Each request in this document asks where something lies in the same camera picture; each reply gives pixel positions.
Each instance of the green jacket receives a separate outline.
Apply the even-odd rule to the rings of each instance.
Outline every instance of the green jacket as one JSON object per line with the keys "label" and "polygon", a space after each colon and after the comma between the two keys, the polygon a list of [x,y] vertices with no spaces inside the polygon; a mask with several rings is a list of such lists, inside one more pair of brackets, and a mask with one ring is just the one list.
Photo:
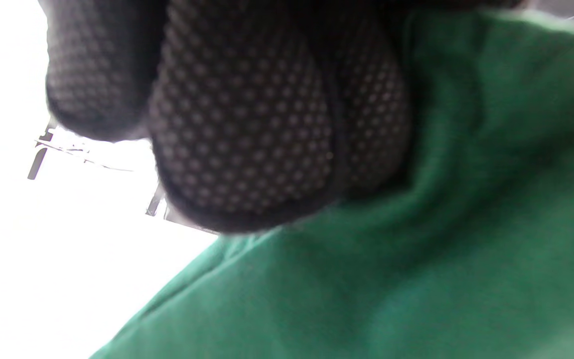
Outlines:
{"label": "green jacket", "polygon": [[412,14],[408,177],[221,238],[93,359],[574,359],[574,23]]}

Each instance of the dotted grip pattern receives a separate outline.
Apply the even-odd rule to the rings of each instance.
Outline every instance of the dotted grip pattern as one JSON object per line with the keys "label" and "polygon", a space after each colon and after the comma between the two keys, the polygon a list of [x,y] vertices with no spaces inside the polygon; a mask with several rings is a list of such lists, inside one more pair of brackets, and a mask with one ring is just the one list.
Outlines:
{"label": "dotted grip pattern", "polygon": [[219,232],[293,222],[398,172],[412,126],[359,0],[40,0],[48,105],[83,136],[149,136],[169,201]]}

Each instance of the green fabric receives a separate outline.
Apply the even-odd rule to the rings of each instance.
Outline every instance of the green fabric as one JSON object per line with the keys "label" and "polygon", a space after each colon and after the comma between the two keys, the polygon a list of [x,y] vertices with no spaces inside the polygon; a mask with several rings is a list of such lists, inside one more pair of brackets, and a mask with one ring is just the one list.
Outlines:
{"label": "green fabric", "polygon": [[221,238],[94,359],[574,358],[574,25],[413,14],[404,184]]}

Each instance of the gloved hand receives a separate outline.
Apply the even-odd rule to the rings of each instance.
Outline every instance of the gloved hand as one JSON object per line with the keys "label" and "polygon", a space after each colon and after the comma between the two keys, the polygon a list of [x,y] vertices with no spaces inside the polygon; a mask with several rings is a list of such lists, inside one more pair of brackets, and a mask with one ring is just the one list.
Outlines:
{"label": "gloved hand", "polygon": [[378,9],[416,2],[39,2],[50,110],[93,139],[149,137],[169,201],[201,227],[268,229],[399,173],[412,112]]}

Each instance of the white background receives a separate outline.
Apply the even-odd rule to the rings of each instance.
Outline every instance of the white background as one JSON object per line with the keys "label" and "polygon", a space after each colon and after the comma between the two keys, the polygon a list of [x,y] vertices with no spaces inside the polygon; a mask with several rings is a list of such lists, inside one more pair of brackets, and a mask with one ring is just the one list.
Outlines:
{"label": "white background", "polygon": [[48,152],[26,179],[48,121],[45,31],[36,0],[0,0],[0,359],[89,357],[214,240],[144,214],[143,146],[114,148],[137,173]]}

